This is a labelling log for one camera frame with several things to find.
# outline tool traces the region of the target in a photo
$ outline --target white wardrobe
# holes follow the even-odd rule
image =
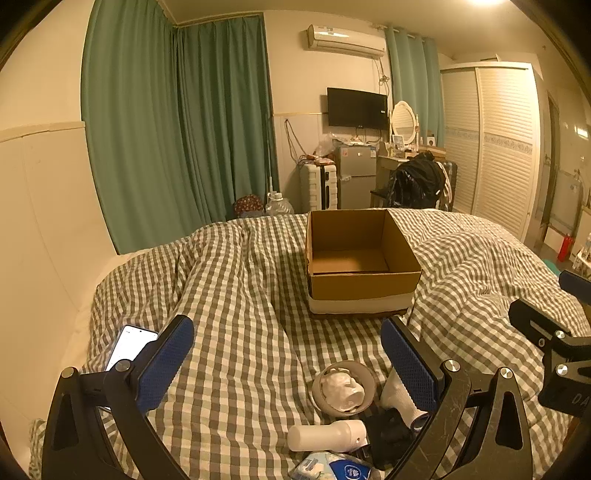
[[[528,63],[454,64],[441,70],[447,160],[457,163],[454,208],[524,240],[540,165],[540,108]]]

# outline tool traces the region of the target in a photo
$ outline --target louvered door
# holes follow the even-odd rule
[[[480,109],[474,69],[443,72],[446,159],[457,163],[454,208],[472,212],[480,143]]]
[[[534,149],[539,142],[539,110],[533,72],[478,68],[476,75],[483,142],[472,213],[522,238],[531,215],[539,155]]]

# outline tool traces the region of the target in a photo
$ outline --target phone screen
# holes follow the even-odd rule
[[[107,363],[105,371],[111,370],[119,360],[127,359],[134,360],[135,357],[142,351],[142,348],[147,343],[152,342],[158,338],[156,332],[144,330],[143,328],[134,327],[132,325],[125,325],[117,338],[115,347],[111,352],[111,358]]]

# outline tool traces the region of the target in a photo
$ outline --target teal object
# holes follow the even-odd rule
[[[403,28],[386,29],[386,43],[392,71],[394,105],[404,100],[418,115],[420,136],[431,131],[439,146],[445,145],[443,94],[437,44],[432,38],[408,36]]]
[[[96,191],[123,254],[226,220],[277,183],[262,15],[176,28],[155,0],[96,0],[81,106]]]
[[[542,262],[545,263],[546,267],[548,267],[554,275],[556,275],[557,277],[560,276],[560,270],[550,260],[542,260]]]

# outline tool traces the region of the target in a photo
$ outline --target beige bowl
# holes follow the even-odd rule
[[[333,368],[346,368],[347,370],[349,370],[351,377],[353,377],[355,381],[361,384],[361,386],[363,387],[363,390],[365,391],[365,395],[363,396],[363,403],[356,409],[348,412],[343,412],[331,407],[326,401],[326,397],[324,396],[324,394],[322,393],[322,389],[320,388],[320,381],[322,380],[322,377]],[[323,411],[324,413],[330,415],[331,417],[338,417],[341,419],[351,417],[364,411],[374,401],[375,378],[371,370],[367,368],[365,365],[360,364],[359,362],[355,362],[353,360],[344,360],[342,362],[336,362],[335,364],[329,365],[324,370],[322,370],[322,372],[316,375],[314,383],[312,383],[312,397],[314,398],[314,401],[316,402],[318,408],[321,409],[321,411]]]

